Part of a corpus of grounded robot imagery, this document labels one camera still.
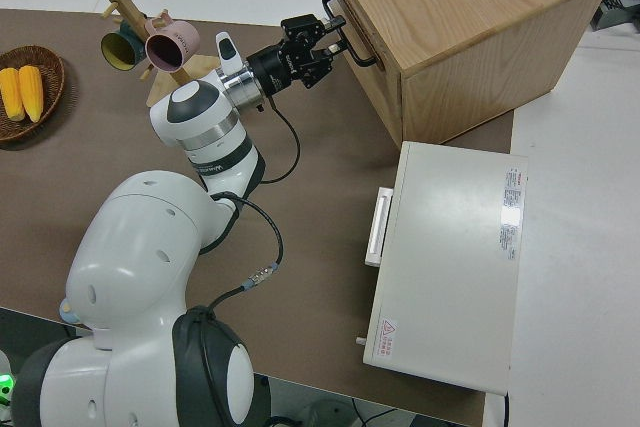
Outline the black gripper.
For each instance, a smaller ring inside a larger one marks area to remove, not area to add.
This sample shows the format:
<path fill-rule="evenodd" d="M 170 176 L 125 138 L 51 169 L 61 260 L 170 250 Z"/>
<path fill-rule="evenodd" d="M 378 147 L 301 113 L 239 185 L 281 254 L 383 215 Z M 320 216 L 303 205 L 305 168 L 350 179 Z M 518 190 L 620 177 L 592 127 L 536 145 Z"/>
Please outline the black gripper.
<path fill-rule="evenodd" d="M 266 96 L 272 96 L 300 80 L 310 89 L 332 70 L 333 58 L 346 49 L 336 42 L 313 50 L 318 40 L 346 24 L 343 16 L 318 19 L 313 14 L 281 21 L 283 39 L 248 56 L 248 64 Z"/>

